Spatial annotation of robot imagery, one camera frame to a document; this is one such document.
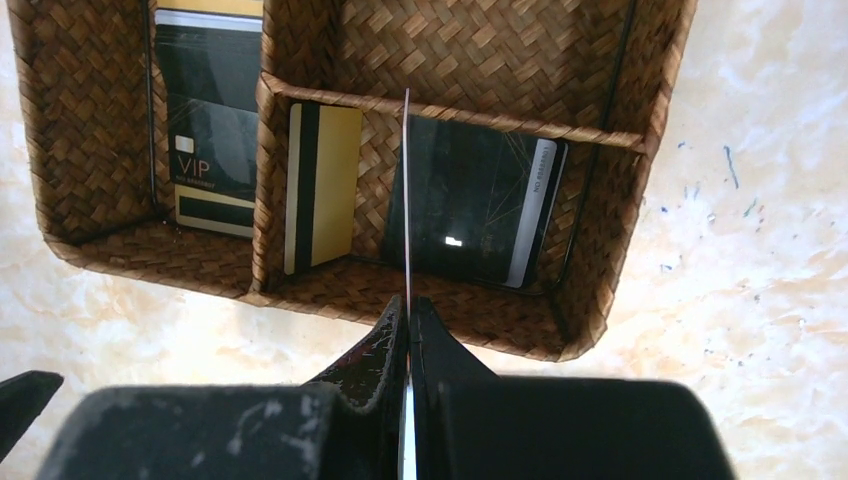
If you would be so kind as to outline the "gold credit card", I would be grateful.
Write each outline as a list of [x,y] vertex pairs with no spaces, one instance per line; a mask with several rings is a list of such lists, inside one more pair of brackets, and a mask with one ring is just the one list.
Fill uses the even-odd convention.
[[363,114],[350,107],[291,106],[284,273],[293,275],[349,254]]

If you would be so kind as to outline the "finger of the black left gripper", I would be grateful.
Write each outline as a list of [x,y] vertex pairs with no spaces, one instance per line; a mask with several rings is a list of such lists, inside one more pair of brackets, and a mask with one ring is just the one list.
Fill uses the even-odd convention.
[[64,377],[58,373],[30,370],[1,382],[1,460],[41,414],[63,381]]

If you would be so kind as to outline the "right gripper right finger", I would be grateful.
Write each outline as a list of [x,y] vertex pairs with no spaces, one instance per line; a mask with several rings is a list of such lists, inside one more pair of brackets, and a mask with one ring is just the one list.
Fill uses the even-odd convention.
[[409,310],[416,479],[730,479],[713,421],[666,381],[501,376]]

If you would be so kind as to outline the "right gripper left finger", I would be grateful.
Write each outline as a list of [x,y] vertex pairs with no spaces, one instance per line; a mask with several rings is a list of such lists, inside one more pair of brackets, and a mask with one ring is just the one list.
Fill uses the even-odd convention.
[[121,386],[86,396],[41,479],[396,479],[406,312],[393,297],[301,385]]

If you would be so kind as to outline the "brown wicker divided basket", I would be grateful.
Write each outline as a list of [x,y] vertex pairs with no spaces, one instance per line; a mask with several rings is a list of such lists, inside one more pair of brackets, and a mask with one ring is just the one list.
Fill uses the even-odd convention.
[[[68,263],[257,306],[371,324],[402,276],[376,258],[405,91],[414,113],[571,146],[527,294],[415,284],[462,341],[542,361],[607,328],[697,5],[693,1],[258,1],[257,207],[244,239],[173,225],[165,60],[151,1],[7,5],[44,240]],[[288,113],[364,113],[353,257],[283,271]]]

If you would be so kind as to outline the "black VIP credit card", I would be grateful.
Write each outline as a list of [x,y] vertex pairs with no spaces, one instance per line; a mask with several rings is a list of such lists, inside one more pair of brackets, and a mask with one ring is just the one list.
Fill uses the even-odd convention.
[[260,34],[159,25],[154,47],[176,182],[252,202]]

